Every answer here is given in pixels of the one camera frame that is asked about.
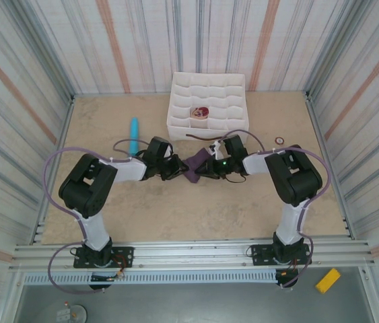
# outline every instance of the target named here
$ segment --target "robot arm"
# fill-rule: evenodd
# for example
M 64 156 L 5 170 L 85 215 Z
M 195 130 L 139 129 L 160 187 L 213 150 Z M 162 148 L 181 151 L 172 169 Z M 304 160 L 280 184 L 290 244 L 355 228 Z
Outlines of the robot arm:
M 195 173 L 215 179 L 225 178 L 232 172 L 241 176 L 270 173 L 277 194 L 285 204 L 282 208 L 281 222 L 273 234 L 272 252 L 257 254 L 263 258 L 263 262 L 270 258 L 282 264 L 303 258 L 306 245 L 299 231 L 306 218 L 307 202 L 322 187 L 322 179 L 316 168 L 306 154 L 299 151 L 249 155 L 239 136 L 223 141 L 230 156 L 219 160 L 210 157 Z
M 147 180 L 160 175 L 171 180 L 187 170 L 169 142 L 154 137 L 145 151 L 125 161 L 101 160 L 83 155 L 59 189 L 59 197 L 81 221 L 86 241 L 83 255 L 89 264 L 101 267 L 110 263 L 112 240 L 104 226 L 101 209 L 112 185 Z

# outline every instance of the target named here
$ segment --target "white organizer tray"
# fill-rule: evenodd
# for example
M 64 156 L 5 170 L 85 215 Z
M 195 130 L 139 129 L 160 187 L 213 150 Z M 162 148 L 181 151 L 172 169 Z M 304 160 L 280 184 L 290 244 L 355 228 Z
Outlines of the white organizer tray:
M 220 137 L 230 130 L 249 130 L 244 74 L 198 74 L 175 72 L 168 107 L 167 127 L 170 139 L 196 140 Z M 207 119 L 191 118 L 195 108 L 209 108 Z M 240 135 L 246 142 L 246 133 Z

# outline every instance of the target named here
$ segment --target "purple cloth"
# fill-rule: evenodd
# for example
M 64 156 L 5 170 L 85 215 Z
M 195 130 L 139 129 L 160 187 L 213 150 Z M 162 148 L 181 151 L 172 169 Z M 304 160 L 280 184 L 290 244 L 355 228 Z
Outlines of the purple cloth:
M 195 173 L 195 170 L 197 170 L 198 167 L 203 165 L 203 163 L 210 157 L 211 155 L 209 154 L 209 152 L 205 148 L 202 148 L 194 156 L 184 160 L 183 162 L 189 167 L 189 170 L 183 173 L 184 177 L 186 177 L 191 183 L 197 183 L 200 179 L 200 175 L 197 175 Z

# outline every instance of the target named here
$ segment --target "metal floor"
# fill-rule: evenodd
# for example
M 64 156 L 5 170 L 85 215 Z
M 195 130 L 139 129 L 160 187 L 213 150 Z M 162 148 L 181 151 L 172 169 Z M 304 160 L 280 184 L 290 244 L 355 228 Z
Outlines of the metal floor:
M 65 301 L 84 306 L 89 323 L 373 322 L 358 269 L 338 270 L 342 277 L 324 295 L 314 286 L 328 268 L 310 268 L 292 291 L 271 283 L 217 283 L 117 285 L 105 294 L 68 295 L 25 286 L 15 322 L 53 323 Z

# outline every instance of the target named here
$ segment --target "blue cylinder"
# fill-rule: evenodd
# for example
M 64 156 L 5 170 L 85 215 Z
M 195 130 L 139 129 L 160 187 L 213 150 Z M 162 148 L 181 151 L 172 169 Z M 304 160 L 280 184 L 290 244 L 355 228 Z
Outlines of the blue cylinder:
M 130 139 L 138 139 L 138 118 L 132 118 L 131 120 L 131 133 L 129 135 Z M 138 141 L 130 141 L 129 142 L 129 153 L 131 156 L 134 156 L 138 153 Z

